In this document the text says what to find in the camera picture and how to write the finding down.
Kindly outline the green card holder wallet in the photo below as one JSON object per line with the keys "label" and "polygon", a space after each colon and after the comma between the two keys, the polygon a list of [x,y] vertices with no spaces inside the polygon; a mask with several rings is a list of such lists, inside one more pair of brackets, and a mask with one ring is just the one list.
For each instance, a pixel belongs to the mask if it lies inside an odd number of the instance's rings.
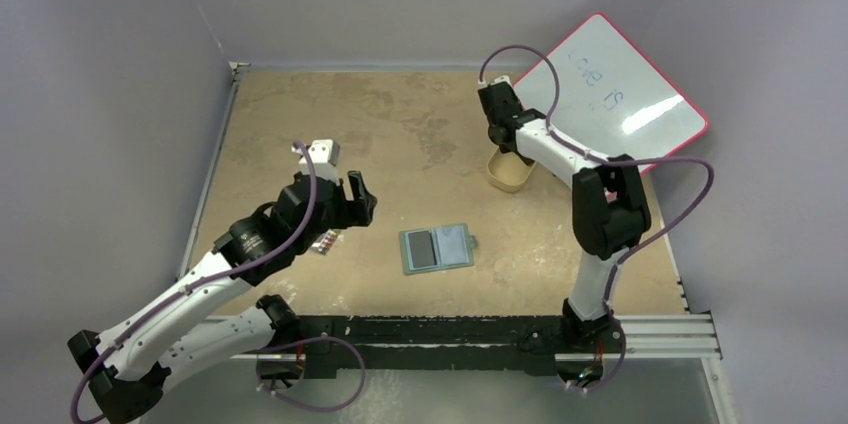
{"label": "green card holder wallet", "polygon": [[[411,271],[407,265],[405,235],[418,230],[431,232],[438,264],[427,270]],[[474,251],[478,248],[478,240],[469,232],[468,225],[465,223],[400,231],[398,237],[401,266],[407,276],[474,265]]]}

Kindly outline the colourful marker pack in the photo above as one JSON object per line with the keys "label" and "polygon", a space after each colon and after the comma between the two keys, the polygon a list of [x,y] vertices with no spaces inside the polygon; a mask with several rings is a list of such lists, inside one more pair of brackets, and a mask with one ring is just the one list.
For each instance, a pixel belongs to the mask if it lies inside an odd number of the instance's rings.
{"label": "colourful marker pack", "polygon": [[339,240],[341,234],[342,232],[340,230],[330,229],[317,238],[310,246],[310,249],[318,254],[326,255]]}

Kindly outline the beige oval tray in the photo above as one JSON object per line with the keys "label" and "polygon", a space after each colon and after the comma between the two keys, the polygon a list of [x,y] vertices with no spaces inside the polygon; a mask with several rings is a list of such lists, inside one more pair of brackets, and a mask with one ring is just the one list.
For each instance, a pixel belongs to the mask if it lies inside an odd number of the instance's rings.
{"label": "beige oval tray", "polygon": [[495,148],[485,166],[485,179],[496,189],[506,193],[522,190],[536,163],[526,163],[514,153],[502,153]]}

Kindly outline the pink framed whiteboard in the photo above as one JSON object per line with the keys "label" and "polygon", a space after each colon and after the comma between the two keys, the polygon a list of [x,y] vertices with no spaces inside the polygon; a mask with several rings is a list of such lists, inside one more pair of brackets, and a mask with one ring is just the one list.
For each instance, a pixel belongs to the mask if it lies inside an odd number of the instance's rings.
{"label": "pink framed whiteboard", "polygon": [[517,133],[518,150],[563,180],[585,155],[671,155],[703,134],[706,115],[601,13],[573,30],[514,85],[521,103],[549,115]]}

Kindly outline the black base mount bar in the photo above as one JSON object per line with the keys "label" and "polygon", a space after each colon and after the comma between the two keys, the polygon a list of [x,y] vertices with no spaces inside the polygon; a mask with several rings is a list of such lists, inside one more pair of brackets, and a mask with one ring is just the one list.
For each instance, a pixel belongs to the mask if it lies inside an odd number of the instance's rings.
{"label": "black base mount bar", "polygon": [[299,323],[306,375],[340,370],[517,371],[575,378],[601,358],[619,356],[620,324],[604,318],[580,334],[556,315],[304,315]]}

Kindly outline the aluminium rail frame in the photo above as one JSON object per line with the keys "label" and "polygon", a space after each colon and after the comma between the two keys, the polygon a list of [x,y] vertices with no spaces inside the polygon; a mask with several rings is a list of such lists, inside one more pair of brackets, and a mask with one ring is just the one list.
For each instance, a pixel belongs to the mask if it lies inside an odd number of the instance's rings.
{"label": "aluminium rail frame", "polygon": [[[630,157],[628,161],[624,161],[620,165],[622,167],[636,166],[639,168],[639,161]],[[620,274],[621,267],[629,258],[647,245],[653,243],[655,240],[656,235],[651,233],[650,230],[644,233],[640,244],[627,251],[626,254],[619,260],[620,267],[618,276]],[[645,320],[638,320],[634,318],[620,319],[615,315],[611,307],[611,301],[610,309],[612,311],[612,323],[620,324],[626,338],[619,356],[616,358],[601,358],[598,365],[583,368],[575,378],[557,376],[568,389],[581,393],[589,393],[598,390],[612,380],[614,375],[619,371],[624,358],[628,354],[633,353],[648,357],[672,359],[712,356],[718,351],[717,341],[711,336],[713,325],[707,319],[693,317],[667,319],[648,318]],[[220,323],[210,325],[207,323],[207,318],[205,318],[201,322],[200,326],[201,328],[217,327]],[[293,364],[304,365],[303,374],[307,377],[306,364],[303,356],[304,348],[301,350],[296,350],[294,348],[286,350],[272,348],[243,353],[254,353],[261,357],[268,354],[285,352],[292,353]]]}

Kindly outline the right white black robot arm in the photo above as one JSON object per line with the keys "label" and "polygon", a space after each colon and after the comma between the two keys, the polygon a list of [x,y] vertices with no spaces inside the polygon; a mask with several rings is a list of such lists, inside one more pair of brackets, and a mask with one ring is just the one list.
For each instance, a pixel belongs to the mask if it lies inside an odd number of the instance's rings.
{"label": "right white black robot arm", "polygon": [[506,77],[481,85],[478,97],[498,151],[543,166],[571,191],[572,232],[582,254],[563,303],[561,336],[569,348],[584,351],[612,325],[619,260],[651,227],[639,170],[620,165],[627,154],[597,157],[557,135],[543,113],[522,106]]}

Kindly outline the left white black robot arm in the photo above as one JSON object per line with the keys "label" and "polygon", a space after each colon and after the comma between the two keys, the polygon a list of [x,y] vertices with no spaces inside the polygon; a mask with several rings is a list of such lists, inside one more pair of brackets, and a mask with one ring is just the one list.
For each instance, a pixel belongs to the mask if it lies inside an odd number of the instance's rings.
{"label": "left white black robot arm", "polygon": [[217,327],[201,322],[228,301],[290,267],[330,230],[367,227],[377,198],[359,171],[346,179],[301,170],[276,200],[235,221],[186,275],[151,303],[104,331],[81,330],[67,342],[82,378],[70,419],[84,422],[89,393],[93,422],[132,423],[188,377],[231,356],[270,349],[284,353],[322,341],[307,336],[284,298],[269,295]]}

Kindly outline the black VIP card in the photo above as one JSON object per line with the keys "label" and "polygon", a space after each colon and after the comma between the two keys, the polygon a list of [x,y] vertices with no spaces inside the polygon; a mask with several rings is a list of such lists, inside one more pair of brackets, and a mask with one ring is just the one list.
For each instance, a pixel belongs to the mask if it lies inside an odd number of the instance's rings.
{"label": "black VIP card", "polygon": [[418,230],[405,235],[407,265],[411,271],[423,271],[437,266],[432,234]]}

